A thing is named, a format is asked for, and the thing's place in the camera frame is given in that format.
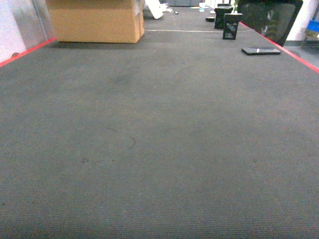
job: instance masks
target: metal panel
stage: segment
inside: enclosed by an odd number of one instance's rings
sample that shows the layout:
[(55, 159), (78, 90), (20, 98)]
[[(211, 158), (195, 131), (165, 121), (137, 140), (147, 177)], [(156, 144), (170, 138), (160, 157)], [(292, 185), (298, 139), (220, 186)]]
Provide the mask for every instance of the metal panel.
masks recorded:
[(50, 19), (49, 11), (46, 6), (45, 0), (32, 0), (32, 2), (46, 39), (49, 40), (55, 37), (55, 31)]
[(190, 0), (191, 6), (199, 6), (199, 3), (202, 2), (202, 0)]
[(175, 0), (175, 6), (191, 6), (190, 0)]
[(164, 0), (164, 3), (168, 3), (169, 6), (176, 6), (175, 0)]
[(46, 41), (31, 0), (12, 0), (11, 10), (27, 49)]

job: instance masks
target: white wall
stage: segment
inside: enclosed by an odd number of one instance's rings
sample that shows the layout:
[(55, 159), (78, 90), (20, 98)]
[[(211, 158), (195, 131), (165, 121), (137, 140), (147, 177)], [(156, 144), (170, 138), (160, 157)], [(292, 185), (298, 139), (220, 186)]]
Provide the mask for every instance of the white wall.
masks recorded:
[(304, 4), (300, 9), (295, 24), (287, 37), (287, 41), (302, 41), (304, 35), (301, 33), (302, 28), (306, 28), (310, 20), (312, 20), (319, 0), (304, 0)]
[(0, 0), (0, 62), (26, 50), (8, 0)]

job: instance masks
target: blue object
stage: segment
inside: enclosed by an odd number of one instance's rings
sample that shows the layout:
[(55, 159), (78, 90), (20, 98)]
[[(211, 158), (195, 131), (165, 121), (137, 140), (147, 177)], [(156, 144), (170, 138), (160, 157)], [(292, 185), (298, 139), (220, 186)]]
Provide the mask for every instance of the blue object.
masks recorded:
[(319, 21), (311, 20), (307, 26), (308, 30), (319, 32)]

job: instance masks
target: white tape line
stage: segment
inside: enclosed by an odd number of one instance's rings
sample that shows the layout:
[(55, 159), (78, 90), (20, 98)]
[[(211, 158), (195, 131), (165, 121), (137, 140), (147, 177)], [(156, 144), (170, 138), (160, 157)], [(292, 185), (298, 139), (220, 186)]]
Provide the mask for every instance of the white tape line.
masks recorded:
[[(212, 32), (219, 32), (219, 33), (222, 33), (222, 31), (188, 31), (188, 30), (160, 30), (160, 29), (153, 29), (153, 30), (145, 30), (145, 31), (171, 31), (171, 32), (209, 32), (209, 33), (212, 33)], [(244, 31), (237, 31), (237, 32), (245, 32), (245, 31), (254, 31), (252, 29), (250, 30), (244, 30)]]

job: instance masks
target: white object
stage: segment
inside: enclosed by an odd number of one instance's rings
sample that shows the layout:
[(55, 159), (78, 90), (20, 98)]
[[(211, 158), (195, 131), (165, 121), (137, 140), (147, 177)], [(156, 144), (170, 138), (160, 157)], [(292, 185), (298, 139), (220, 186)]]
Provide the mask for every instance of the white object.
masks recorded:
[(171, 9), (170, 7), (168, 7), (168, 3), (162, 3), (162, 4), (160, 5), (160, 8), (161, 8), (161, 11), (162, 11), (162, 12), (165, 12), (165, 11), (173, 12), (173, 9)]
[(163, 16), (163, 7), (159, 0), (145, 0), (145, 4), (147, 4), (155, 19), (159, 19)]
[(200, 2), (199, 3), (199, 11), (200, 12), (204, 12), (205, 11), (205, 3), (204, 2)]

